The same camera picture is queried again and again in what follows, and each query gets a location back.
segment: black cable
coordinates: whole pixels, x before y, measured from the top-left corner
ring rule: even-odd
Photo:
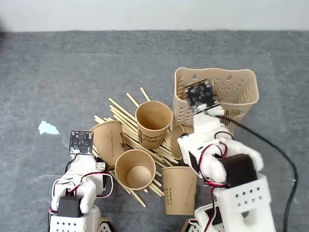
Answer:
[[[228,120],[230,122],[233,122],[237,126],[243,128],[244,130],[246,130],[246,131],[250,132],[251,134],[255,135],[257,138],[259,138],[260,140],[264,141],[265,143],[267,143],[268,145],[270,145],[271,147],[273,147],[274,149],[279,151],[279,153],[291,165],[291,167],[293,169],[293,173],[294,173],[294,183],[293,183],[293,187],[292,187],[290,196],[289,196],[288,201],[286,203],[286,207],[285,207],[285,210],[284,210],[284,218],[283,218],[283,232],[287,232],[288,231],[288,219],[289,219],[290,207],[291,207],[291,203],[292,203],[292,200],[294,198],[294,195],[295,195],[295,192],[296,192],[296,189],[297,189],[297,184],[298,184],[298,172],[297,172],[297,168],[296,168],[295,164],[292,162],[292,160],[287,156],[287,154],[283,150],[281,150],[278,146],[274,145],[271,141],[269,141],[266,138],[264,138],[262,135],[259,135],[258,133],[254,132],[250,128],[242,125],[239,122],[236,122],[235,120],[233,120],[233,119],[231,119],[229,117],[226,117],[226,116],[216,116],[216,117],[219,118],[219,119]]]
[[[217,134],[220,134],[220,133],[228,134],[229,136],[232,137],[233,140],[235,140],[235,136],[232,135],[230,132],[226,132],[226,131],[218,131],[218,132],[216,132],[216,133],[214,134],[214,138],[216,139]]]
[[[70,161],[67,163],[66,169],[65,169],[65,171],[64,171],[64,174],[67,173],[67,171],[68,171],[68,169],[69,169],[69,165],[75,161],[76,157],[77,157],[77,154],[75,155],[74,159],[70,160]]]

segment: beige plastic basket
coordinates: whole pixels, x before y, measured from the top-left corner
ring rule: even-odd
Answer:
[[[259,100],[255,73],[249,69],[225,70],[219,68],[188,69],[178,68],[175,72],[173,102],[173,126],[193,125],[193,112],[185,100],[185,87],[208,79],[214,86],[225,115],[240,122],[252,105]],[[222,121],[233,132],[237,127],[229,121]]]

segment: kraft paper cup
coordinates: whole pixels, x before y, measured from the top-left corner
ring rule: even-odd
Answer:
[[[194,132],[193,127],[188,127],[188,126],[183,126],[183,125],[174,126],[172,130],[172,134],[171,134],[171,139],[170,139],[170,149],[175,159],[181,160],[182,158],[182,152],[180,150],[177,139],[180,136],[182,136],[184,133],[192,134],[193,132]]]
[[[173,120],[170,108],[158,101],[147,101],[137,108],[135,117],[140,145],[147,149],[158,148]]]
[[[162,168],[165,212],[167,215],[193,215],[197,175],[190,167]]]
[[[121,122],[103,122],[90,131],[94,132],[93,144],[98,149],[100,158],[109,166],[115,165],[119,156],[126,151]]]
[[[142,150],[126,151],[115,164],[115,174],[123,187],[144,190],[155,177],[154,159]]]

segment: brown paper cup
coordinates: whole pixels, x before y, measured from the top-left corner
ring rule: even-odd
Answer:
[[[121,122],[103,122],[90,131],[94,132],[93,144],[98,149],[100,158],[109,166],[115,165],[119,156],[126,151]]]
[[[145,151],[129,150],[115,164],[119,183],[131,190],[144,190],[155,177],[154,159]]]
[[[158,148],[172,123],[172,115],[170,108],[161,102],[147,101],[141,104],[135,112],[140,145],[147,149]]]
[[[167,215],[193,215],[197,175],[190,167],[162,168],[165,212]]]
[[[182,158],[182,152],[180,150],[177,139],[180,136],[182,136],[184,133],[192,134],[193,132],[194,132],[193,127],[188,127],[188,126],[183,126],[183,125],[174,126],[172,134],[171,134],[171,139],[170,139],[170,149],[175,159],[181,160]]]

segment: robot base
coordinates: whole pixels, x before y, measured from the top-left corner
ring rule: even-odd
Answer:
[[[112,225],[100,216],[100,210],[95,205],[82,217],[52,216],[50,232],[113,232]]]

